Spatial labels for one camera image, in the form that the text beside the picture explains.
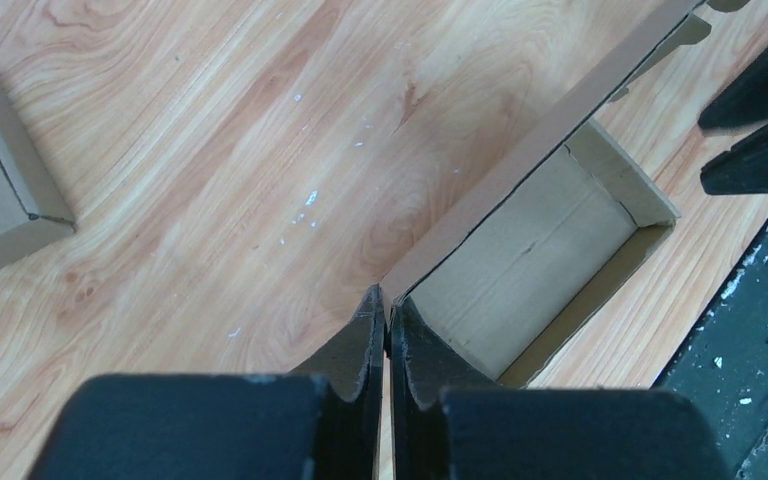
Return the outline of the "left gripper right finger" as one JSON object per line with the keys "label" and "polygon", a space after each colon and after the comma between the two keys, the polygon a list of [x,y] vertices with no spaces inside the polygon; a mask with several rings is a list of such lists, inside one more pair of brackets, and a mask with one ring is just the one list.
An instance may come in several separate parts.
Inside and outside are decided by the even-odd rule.
{"label": "left gripper right finger", "polygon": [[726,479],[699,410],[662,390],[514,389],[472,367],[406,301],[392,311],[399,479]]}

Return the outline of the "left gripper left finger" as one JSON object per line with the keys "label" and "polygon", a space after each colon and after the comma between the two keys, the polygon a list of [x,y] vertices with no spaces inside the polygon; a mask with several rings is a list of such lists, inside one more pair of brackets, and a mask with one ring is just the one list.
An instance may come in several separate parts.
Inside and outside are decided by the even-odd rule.
{"label": "left gripper left finger", "polygon": [[385,322],[370,287],[293,370],[105,374],[60,411],[32,479],[373,479]]}

